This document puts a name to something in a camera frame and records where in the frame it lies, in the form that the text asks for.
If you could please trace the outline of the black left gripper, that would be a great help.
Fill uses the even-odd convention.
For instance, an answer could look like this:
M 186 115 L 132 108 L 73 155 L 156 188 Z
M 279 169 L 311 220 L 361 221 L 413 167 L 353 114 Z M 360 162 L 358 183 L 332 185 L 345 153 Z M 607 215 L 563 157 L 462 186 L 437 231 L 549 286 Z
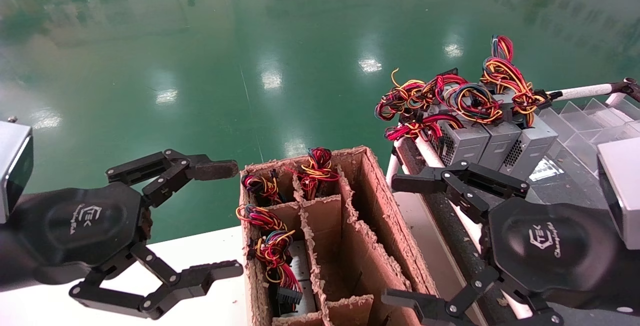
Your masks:
M 215 281 L 243 275 L 237 260 L 175 271 L 144 241 L 141 216 L 191 180 L 237 176 L 235 160 L 211 160 L 167 149 L 106 171 L 98 189 L 61 189 L 22 196 L 1 226 L 1 291 L 64 285 L 83 279 L 69 296 L 84 307 L 158 320 L 181 301 L 203 297 Z M 142 195 L 131 186 L 143 181 Z M 102 288 L 138 262 L 161 284 L 147 296 Z

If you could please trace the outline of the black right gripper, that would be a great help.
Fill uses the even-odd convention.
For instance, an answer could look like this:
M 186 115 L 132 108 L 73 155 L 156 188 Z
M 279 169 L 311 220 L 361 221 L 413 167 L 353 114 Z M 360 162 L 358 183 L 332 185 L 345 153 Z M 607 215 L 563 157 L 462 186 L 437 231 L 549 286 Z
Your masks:
M 487 220 L 490 263 L 502 271 L 485 267 L 450 301 L 393 288 L 381 293 L 384 304 L 411 309 L 421 325 L 474 326 L 466 311 L 503 280 L 503 290 L 516 300 L 524 298 L 532 316 L 501 326 L 563 326 L 562 316 L 546 301 L 639 315 L 639 252 L 627 249 L 608 211 L 528 202 L 526 181 L 466 160 L 396 174 L 391 189 L 443 193 L 473 223 Z M 490 210 L 475 189 L 505 201 Z

